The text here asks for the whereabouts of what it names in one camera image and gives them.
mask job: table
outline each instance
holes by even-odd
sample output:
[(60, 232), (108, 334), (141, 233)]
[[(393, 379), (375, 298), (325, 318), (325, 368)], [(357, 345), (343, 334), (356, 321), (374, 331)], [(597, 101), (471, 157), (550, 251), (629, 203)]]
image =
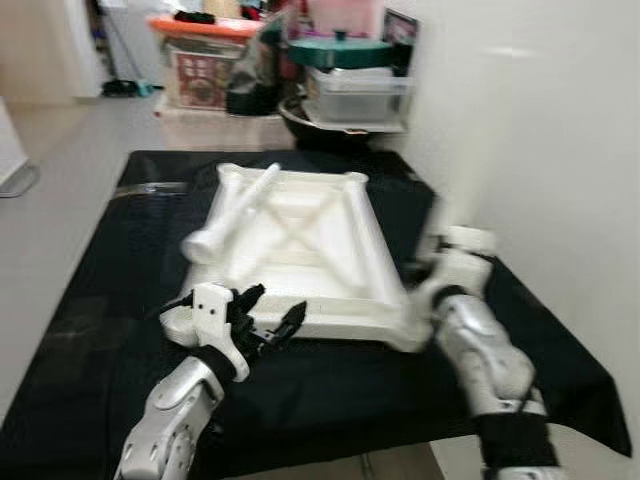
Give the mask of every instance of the table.
[[(142, 317), (180, 290), (188, 263), (179, 244), (206, 218), (215, 167), (274, 161), (287, 170), (369, 175), (373, 209), (404, 273), (434, 194), (396, 154), (133, 153), (5, 421), (0, 465), (9, 475), (69, 478), (114, 468), (151, 388), (187, 354)], [(630, 456), (609, 373), (499, 260), (486, 297), (536, 365), (551, 421)], [(298, 340), (229, 392), (201, 437), (192, 478), (471, 433), (454, 372), (434, 345), (404, 354), (374, 343)]]

